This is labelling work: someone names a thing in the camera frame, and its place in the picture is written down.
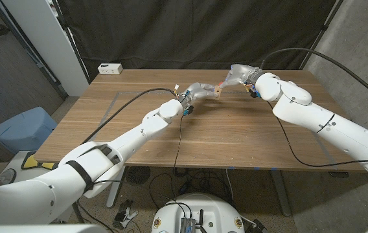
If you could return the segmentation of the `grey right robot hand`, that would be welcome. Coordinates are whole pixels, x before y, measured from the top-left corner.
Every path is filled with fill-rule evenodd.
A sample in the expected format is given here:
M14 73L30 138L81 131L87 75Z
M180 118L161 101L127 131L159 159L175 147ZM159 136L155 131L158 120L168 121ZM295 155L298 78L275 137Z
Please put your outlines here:
M260 75L264 74L259 67L252 67L242 64L232 64L225 81L219 87L221 89L245 83L255 83Z

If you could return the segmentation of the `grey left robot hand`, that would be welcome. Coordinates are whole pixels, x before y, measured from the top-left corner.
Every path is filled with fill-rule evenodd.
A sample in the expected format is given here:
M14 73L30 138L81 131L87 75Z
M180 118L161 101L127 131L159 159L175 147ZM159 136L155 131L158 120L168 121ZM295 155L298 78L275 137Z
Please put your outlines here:
M178 95L178 100L183 109L189 108L197 99L204 98L218 98L214 85L196 82Z

